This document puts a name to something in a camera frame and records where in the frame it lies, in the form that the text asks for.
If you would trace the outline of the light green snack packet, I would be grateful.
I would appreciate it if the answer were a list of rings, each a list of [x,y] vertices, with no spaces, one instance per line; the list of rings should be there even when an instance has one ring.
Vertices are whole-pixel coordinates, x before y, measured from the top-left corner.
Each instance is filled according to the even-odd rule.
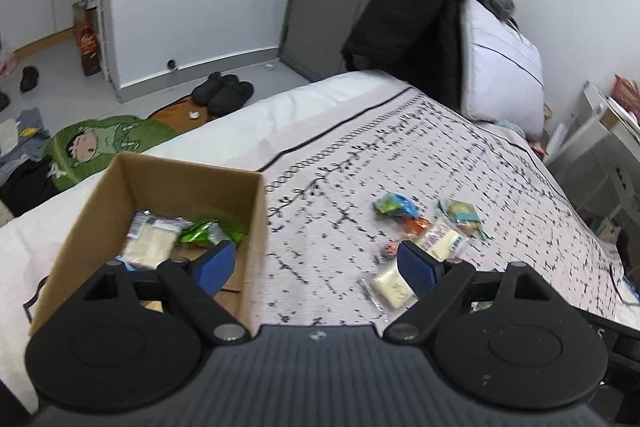
[[[222,242],[238,247],[245,234],[218,220],[200,220],[187,227],[179,237],[180,244],[210,248]]]

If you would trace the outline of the black slipper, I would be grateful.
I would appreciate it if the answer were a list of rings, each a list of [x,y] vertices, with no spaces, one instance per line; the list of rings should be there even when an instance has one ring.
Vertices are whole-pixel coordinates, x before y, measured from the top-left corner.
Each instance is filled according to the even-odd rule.
[[[191,100],[196,106],[205,107],[224,87],[232,87],[239,82],[238,76],[213,72],[203,83],[193,89]]]
[[[254,94],[254,86],[248,81],[239,81],[224,86],[207,105],[207,113],[220,118],[242,108]]]

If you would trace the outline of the blue green snack packet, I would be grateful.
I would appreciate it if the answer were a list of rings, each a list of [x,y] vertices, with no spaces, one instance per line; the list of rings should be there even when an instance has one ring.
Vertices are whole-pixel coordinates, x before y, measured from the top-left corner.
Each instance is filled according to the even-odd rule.
[[[395,193],[387,193],[377,199],[373,204],[375,210],[381,215],[401,219],[416,219],[419,210],[416,204],[405,196]]]

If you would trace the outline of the green trimmed cake packet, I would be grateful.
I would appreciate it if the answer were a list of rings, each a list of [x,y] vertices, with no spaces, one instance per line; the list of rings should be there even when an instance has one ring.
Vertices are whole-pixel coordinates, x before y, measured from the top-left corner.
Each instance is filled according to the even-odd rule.
[[[491,235],[485,230],[484,223],[473,205],[461,200],[441,199],[438,210],[461,232],[467,236],[489,241]]]

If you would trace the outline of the black jacket on chair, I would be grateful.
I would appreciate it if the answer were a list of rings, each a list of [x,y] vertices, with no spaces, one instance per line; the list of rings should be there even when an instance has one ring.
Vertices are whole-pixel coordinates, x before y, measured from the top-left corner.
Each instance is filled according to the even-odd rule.
[[[349,72],[382,70],[458,110],[464,0],[370,0],[347,37]]]

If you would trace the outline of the green cartoon floor mat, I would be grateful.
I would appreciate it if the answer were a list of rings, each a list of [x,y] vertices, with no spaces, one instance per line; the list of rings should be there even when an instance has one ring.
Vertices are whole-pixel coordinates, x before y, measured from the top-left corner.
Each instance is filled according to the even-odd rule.
[[[107,168],[118,154],[140,154],[175,136],[177,132],[167,124],[129,115],[71,124],[46,147],[53,183],[58,191],[66,191]]]

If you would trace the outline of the orange jelly cup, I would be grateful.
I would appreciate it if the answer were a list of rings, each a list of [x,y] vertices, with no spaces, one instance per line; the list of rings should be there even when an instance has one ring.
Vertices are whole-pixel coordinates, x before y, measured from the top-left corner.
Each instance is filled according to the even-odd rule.
[[[406,219],[402,226],[404,227],[404,230],[409,237],[419,237],[421,234],[431,228],[432,224],[430,220],[422,217],[416,217]]]

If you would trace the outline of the white pillow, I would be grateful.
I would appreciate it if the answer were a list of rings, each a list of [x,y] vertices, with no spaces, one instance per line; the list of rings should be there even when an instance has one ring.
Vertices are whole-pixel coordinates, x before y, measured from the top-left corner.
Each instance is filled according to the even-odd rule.
[[[515,124],[527,138],[544,131],[544,77],[536,46],[476,0],[460,12],[461,113],[469,120]]]

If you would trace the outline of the dark soda bottle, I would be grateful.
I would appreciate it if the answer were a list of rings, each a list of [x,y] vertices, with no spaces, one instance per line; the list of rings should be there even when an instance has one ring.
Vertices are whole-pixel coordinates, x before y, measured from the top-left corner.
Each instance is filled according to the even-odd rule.
[[[83,23],[78,27],[77,44],[84,74],[90,77],[101,72],[100,46],[96,33],[89,23]]]

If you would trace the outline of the long white snack pack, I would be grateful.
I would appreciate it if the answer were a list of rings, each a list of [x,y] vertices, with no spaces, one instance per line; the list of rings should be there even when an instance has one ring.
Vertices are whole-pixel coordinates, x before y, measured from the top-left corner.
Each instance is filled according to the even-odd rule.
[[[468,245],[469,237],[448,221],[437,220],[414,243],[437,261],[445,261],[459,256]]]

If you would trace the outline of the black slipper right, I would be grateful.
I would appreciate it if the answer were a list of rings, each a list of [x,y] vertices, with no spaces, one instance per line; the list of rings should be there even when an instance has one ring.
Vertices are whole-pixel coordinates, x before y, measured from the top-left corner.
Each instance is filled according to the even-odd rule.
[[[207,113],[220,118],[242,108],[254,94],[254,86],[248,81],[239,81],[224,86],[207,105]]]

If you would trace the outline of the white square snack packet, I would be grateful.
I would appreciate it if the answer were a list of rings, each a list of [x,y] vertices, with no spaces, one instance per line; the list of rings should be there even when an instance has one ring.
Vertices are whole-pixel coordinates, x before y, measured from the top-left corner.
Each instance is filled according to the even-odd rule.
[[[130,270],[155,270],[169,259],[180,234],[193,225],[183,217],[166,218],[149,210],[134,213],[118,259]]]

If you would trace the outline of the white patterned bed blanket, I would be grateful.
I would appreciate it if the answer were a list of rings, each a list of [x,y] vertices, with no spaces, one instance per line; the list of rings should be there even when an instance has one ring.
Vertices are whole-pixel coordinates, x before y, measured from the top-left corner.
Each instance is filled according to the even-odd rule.
[[[138,210],[216,219],[257,236],[239,257],[241,320],[374,324],[364,297],[400,228],[375,202],[397,193],[434,218],[444,199],[473,205],[488,239],[462,257],[482,270],[523,261],[571,305],[637,326],[623,268],[515,133],[473,124],[405,83],[354,72],[268,98],[49,199],[1,230],[1,379],[33,411],[24,363],[32,331],[103,262]]]

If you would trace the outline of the black slipper left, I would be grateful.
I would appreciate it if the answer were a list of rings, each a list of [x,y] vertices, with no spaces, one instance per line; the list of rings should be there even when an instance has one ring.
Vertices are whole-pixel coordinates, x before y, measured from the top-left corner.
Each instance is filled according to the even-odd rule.
[[[191,100],[196,106],[205,107],[224,87],[232,87],[239,82],[238,76],[213,72],[203,83],[193,89]]]

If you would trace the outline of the brown cardboard box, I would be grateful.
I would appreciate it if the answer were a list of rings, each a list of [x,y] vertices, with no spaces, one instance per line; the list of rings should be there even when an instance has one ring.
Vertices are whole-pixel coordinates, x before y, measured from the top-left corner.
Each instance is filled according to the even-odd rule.
[[[38,298],[30,329],[37,332],[105,262],[154,269],[171,257],[190,260],[202,248],[179,241],[178,223],[218,222],[243,238],[224,284],[232,314],[253,322],[267,252],[266,184],[261,174],[123,153],[103,172],[67,234]]]

